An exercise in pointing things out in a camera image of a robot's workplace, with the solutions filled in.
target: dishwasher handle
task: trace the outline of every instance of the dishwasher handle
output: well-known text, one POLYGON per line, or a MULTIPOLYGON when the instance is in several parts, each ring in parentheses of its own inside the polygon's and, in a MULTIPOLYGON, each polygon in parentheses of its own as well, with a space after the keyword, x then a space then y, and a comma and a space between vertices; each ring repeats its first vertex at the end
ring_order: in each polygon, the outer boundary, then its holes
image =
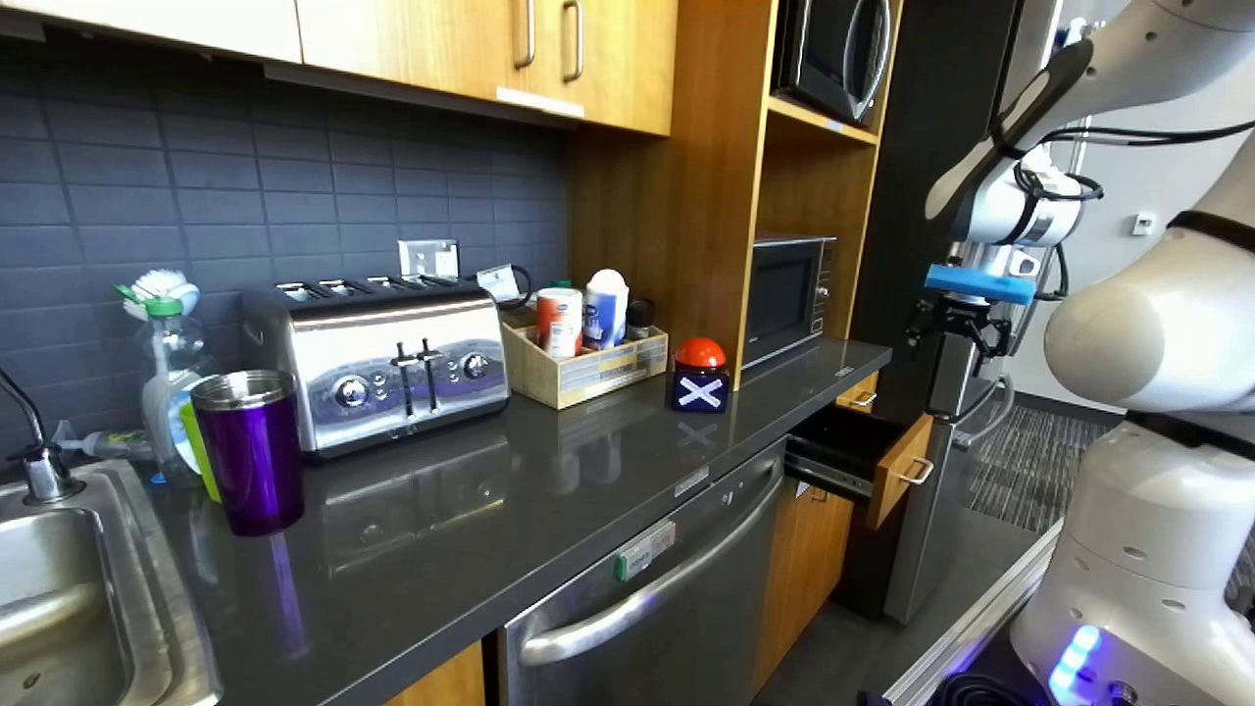
POLYGON ((521 640, 521 661, 543 667, 543 661, 578 659, 578 655, 626 634, 644 614, 653 614, 673 591, 680 591, 708 565, 713 565, 721 553, 731 553, 759 527, 759 519, 778 503, 778 489, 786 487, 782 457, 768 457, 767 472, 773 474, 773 487, 759 498, 759 507, 721 540, 713 540, 708 553, 676 565, 673 574, 657 578, 653 584, 644 584, 627 600, 611 605, 607 613, 597 613, 582 625, 521 640))

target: purple cup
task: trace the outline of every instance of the purple cup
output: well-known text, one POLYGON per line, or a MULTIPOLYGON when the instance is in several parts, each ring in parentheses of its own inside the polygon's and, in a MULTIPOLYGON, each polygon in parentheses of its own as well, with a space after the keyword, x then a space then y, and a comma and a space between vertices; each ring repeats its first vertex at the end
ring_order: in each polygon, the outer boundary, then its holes
POLYGON ((280 374, 239 368, 193 389, 198 422, 237 532, 304 519, 299 413, 280 374))

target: toaster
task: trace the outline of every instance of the toaster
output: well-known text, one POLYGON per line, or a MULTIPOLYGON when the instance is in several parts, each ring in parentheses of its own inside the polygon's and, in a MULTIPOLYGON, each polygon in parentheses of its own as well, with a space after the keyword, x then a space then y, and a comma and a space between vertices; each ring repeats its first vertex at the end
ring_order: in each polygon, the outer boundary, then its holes
POLYGON ((287 374, 309 457, 501 413, 497 304, 476 282, 320 278, 244 293, 252 366, 287 374))

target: microwave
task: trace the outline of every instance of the microwave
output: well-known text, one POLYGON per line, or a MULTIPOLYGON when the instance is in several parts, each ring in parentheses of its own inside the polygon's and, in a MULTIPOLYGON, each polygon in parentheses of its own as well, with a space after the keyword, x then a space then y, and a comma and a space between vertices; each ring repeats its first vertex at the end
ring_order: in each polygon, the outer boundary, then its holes
POLYGON ((892 0, 782 0, 773 95, 863 123, 892 70, 892 0))
POLYGON ((751 261, 747 368, 824 338, 836 234, 767 234, 751 261))

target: stainless steel sink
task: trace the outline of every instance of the stainless steel sink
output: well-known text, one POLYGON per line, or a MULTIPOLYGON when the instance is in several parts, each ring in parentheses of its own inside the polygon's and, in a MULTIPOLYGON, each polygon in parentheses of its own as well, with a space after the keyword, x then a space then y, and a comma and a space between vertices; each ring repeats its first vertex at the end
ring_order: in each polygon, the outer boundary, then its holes
POLYGON ((0 701, 218 701, 208 633, 135 465, 75 477, 57 507, 0 487, 0 701))

